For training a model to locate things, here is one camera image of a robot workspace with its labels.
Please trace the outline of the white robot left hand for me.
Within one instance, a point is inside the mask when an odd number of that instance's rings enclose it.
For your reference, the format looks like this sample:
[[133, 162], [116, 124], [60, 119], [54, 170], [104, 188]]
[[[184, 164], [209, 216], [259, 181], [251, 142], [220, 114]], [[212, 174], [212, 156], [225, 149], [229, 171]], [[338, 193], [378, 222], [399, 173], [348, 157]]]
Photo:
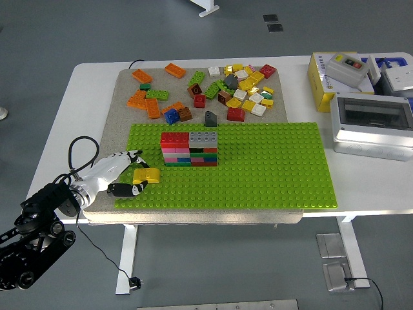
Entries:
[[141, 150], [132, 150], [111, 154], [100, 159], [81, 181], [73, 182], [70, 188], [72, 192], [79, 195], [81, 208], [91, 205], [98, 192], [106, 191], [132, 163], [149, 168], [147, 162], [139, 156], [141, 153]]

